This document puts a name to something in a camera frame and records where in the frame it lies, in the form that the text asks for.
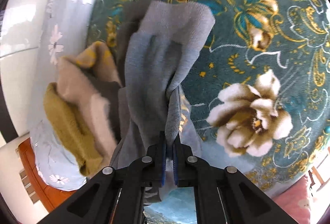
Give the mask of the light blue daisy quilt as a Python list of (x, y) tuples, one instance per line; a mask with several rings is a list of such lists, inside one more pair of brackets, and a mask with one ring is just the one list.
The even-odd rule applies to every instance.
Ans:
[(87, 178), (57, 138), (47, 120), (43, 99), (47, 86), (57, 80), (59, 58), (83, 51), (95, 1), (47, 1), (28, 109), (27, 126), (38, 174), (47, 185), (67, 192), (79, 189)]

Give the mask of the orange wooden bed frame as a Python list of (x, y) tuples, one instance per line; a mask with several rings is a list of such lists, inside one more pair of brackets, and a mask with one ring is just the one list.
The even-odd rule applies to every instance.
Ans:
[(26, 188), (28, 195), (33, 202), (38, 200), (42, 203), (48, 212), (67, 200), (75, 190), (67, 192), (47, 185), (38, 174), (35, 164), (35, 155), (31, 147), (30, 139), (26, 139), (18, 145), (17, 152), (20, 156), (25, 171), (25, 177), (21, 175), (22, 183), (30, 183)]

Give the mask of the mustard yellow knit sweater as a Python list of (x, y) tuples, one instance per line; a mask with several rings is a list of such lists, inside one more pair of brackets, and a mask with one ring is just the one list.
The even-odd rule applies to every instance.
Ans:
[[(110, 123), (116, 135), (118, 126), (118, 101), (119, 88), (114, 89), (115, 97), (108, 96), (113, 102), (110, 108)], [(79, 172), (85, 177), (93, 177), (103, 167), (108, 166), (111, 159), (107, 160), (96, 149), (94, 135), (85, 123), (78, 107), (65, 101), (57, 92), (57, 81), (50, 83), (44, 95), (44, 110), (55, 134), (63, 146), (75, 157)]]

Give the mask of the grey sweatshirt with gold print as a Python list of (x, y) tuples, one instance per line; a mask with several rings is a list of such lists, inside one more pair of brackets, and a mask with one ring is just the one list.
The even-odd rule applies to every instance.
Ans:
[(123, 87), (118, 92), (121, 140), (111, 159), (116, 168), (143, 157), (165, 134), (201, 156), (201, 138), (190, 118), (184, 81), (207, 40), (215, 18), (198, 2), (131, 2), (118, 32), (116, 64)]

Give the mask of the beige and grey fuzzy sweater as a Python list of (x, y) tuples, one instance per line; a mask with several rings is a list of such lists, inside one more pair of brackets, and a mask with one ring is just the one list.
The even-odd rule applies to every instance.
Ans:
[(117, 147), (110, 123), (115, 88), (121, 87), (113, 56), (103, 42), (95, 42), (76, 57), (64, 56), (58, 62), (57, 92), (76, 105), (94, 135), (96, 149), (109, 160)]

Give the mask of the teal floral bed blanket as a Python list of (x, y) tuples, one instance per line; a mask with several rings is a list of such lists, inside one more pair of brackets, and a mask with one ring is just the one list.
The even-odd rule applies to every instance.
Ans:
[[(115, 57), (125, 6), (97, 0), (88, 38)], [(275, 198), (329, 147), (329, 0), (198, 2), (215, 24), (181, 83), (210, 165), (235, 166)]]

